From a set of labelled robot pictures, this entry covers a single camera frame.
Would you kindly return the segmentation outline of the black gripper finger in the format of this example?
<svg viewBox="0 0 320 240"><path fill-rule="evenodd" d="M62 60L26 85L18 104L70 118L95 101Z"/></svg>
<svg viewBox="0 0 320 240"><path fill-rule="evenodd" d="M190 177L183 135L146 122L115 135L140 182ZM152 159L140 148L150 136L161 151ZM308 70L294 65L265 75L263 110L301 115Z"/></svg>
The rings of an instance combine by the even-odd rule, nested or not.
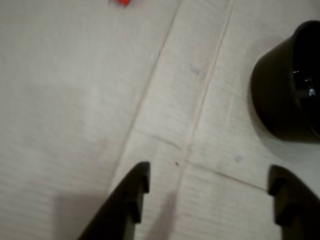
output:
<svg viewBox="0 0 320 240"><path fill-rule="evenodd" d="M283 240L320 238L320 198L294 173L271 165L267 192L273 197L274 222Z"/></svg>
<svg viewBox="0 0 320 240"><path fill-rule="evenodd" d="M80 240L132 240L141 223L144 195L150 192L151 164L137 163L101 206Z"/></svg>

